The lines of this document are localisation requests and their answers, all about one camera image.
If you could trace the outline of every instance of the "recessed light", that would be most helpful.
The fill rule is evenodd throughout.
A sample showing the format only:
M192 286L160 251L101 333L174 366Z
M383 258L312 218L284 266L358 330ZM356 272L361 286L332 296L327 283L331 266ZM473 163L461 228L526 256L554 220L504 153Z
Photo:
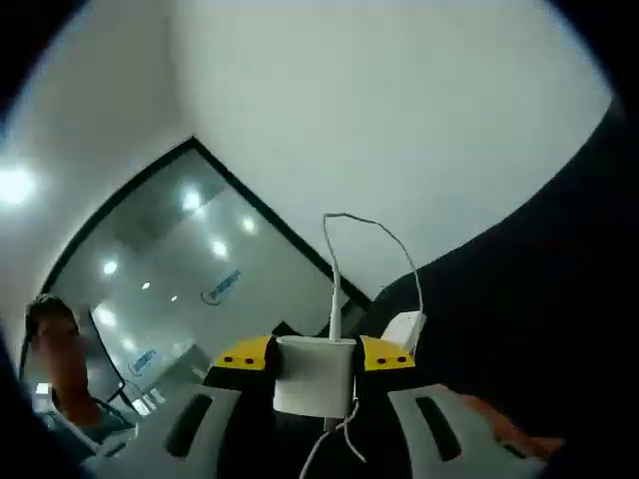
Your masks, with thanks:
M127 351L135 351L136 350L136 343L133 342L132 339L129 339L128 337L122 340L122 347L124 347Z
M215 256L227 257L229 255L229 249L221 241L217 241L217 240L213 241L213 243L211 244L211 248Z
M39 382L36 386L36 394L49 394L51 384L48 382Z
M196 210L197 208L200 207L200 203L202 202L202 200L200 200L200 194L198 192L195 191L190 191L187 192L184 195L184 201L182 202L182 208L185 211L192 211L192 210Z
M118 321L116 320L116 315L111 312L106 307L98 306L94 311L94 315L98 318L98 320L109 327L116 327Z
M133 407L136 409L136 411L138 411L138 413L141 416L148 416L149 414L151 414L151 411L149 410L147 405L142 401L142 399L136 399L131 404L133 404Z
M102 271L106 275L111 275L114 272L116 272L117 268L118 268L118 264L115 261L107 261L107 262L104 263Z
M246 217L242 220L242 228L244 228L247 233L253 234L256 232L256 222L254 222L252 218Z
M0 172L0 202L20 205L33 192L33 180L24 170Z

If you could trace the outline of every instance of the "glass wall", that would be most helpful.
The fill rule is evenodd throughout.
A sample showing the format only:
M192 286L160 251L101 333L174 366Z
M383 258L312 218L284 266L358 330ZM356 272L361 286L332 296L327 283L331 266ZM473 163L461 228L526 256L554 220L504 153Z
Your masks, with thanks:
M91 312L127 396L144 394L153 407L178 385L201 382L216 356L240 339L268 334L282 321L318 333L332 285L187 150L97 224L51 292L79 317ZM99 368L89 369L90 383L104 379L96 377ZM32 360L25 379L34 389L46 380Z

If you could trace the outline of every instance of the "white cable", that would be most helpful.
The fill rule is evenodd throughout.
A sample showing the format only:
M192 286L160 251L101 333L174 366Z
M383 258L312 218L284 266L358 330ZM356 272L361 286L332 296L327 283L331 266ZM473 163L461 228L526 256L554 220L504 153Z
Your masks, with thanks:
M421 295L421 285L419 284L419 276L417 275L417 268L415 267L414 262L412 262L412 258L410 254L408 254L408 250L406 246L403 245L403 242L399 240L390 230L382 225L381 223L374 222L373 220L367 220L365 218L356 217L355 215L351 215L350 213L326 213L323 215L323 235L326 239L326 245L328 246L328 252L330 253L330 259L332 261L332 283L333 283L333 291L332 291L332 308L330 310L330 326L328 330L328 338L331 341L337 341L341 336L341 310L339 309L339 290L340 290L340 278L341 274L339 273L339 266L337 264L337 258L335 257L335 253L332 249L332 244L330 243L330 238L328 237L328 231L326 230L326 219L328 218L350 218L351 220L355 220L361 223L367 223L369 225L377 225L382 230L384 230L391 238L393 238L397 244L403 250L403 253L406 255L406 259L408 259L408 263L410 264L410 268L412 269L412 273L415 277L415 285L417 286L417 298L419 301L419 312L423 313L423 298Z
M337 341L341 337L341 309L339 308L339 290L341 289L341 274L335 251L332 249L328 230L326 229L326 219L331 218L331 214L323 216L321 226L323 227L323 237L326 239L330 260L332 262L332 305L330 306L330 323L328 327L328 339Z
M357 449L355 449L355 446L352 445L352 442L350 442L350 438L348 437L348 424L355 418L355 415L357 414L358 410L359 410L359 401L356 399L355 400L355 408L352 410L352 414L349 417L347 417L343 422L341 422L335 428L335 431L339 431L340 429L343 429L343 437L346 440L346 444L348 445L348 447L350 448L352 453L355 456L357 456L357 458L359 458L359 460L361 462L366 462L366 458L363 457L363 455L359 451L357 451ZM309 472L309 468L311 467L311 463L313 462L313 458L318 453L318 450L320 449L321 443L332 432L333 431L327 431L327 432L325 432L324 434L322 434L319 437L318 441L316 442L316 444L313 446L313 449L311 449L311 452L309 453L309 457L307 458L307 462L305 462L304 467L302 468L302 472L300 472L300 479L305 479L307 477L307 473Z

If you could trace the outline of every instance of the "black slot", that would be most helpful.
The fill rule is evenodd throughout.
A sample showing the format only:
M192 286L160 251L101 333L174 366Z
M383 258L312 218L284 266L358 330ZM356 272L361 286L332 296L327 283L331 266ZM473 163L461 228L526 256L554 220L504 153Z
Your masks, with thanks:
M526 458L526 455L523 452L521 452L519 449L517 449L515 446L513 446L512 444L508 444L507 442L504 442L501 446L510 454L512 454L515 457L518 457L519 459Z
M120 443L118 444L116 447L114 447L112 450L110 450L109 452L107 452L106 456L107 457L113 457L115 456L117 453L119 453L122 449L125 448L125 446L127 445L126 442Z
M165 443L165 449L174 457L186 457L191 444L204 420L204 416L213 402L209 396L198 394L182 411Z
M446 417L439 410L435 401L429 397L420 397L416 399L416 402L423 418L428 423L441 460L450 461L461 454L461 446L457 436L452 432Z

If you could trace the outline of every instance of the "logo on glass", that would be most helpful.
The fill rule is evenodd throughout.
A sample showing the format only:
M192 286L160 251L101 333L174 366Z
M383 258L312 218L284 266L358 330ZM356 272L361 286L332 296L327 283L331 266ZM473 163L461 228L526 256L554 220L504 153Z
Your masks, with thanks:
M157 353L155 349L149 349L142 356L140 356L140 358L136 362L134 362L133 364L129 364L129 369L131 369L131 372L133 372L134 375L141 376L142 371L149 365L151 359L153 359L156 354Z
M220 284L218 284L211 292L200 293L200 298L202 301L209 306L218 306L222 302L220 296L224 291L229 289L240 277L240 270L236 269L231 274L229 274L225 279L222 280Z

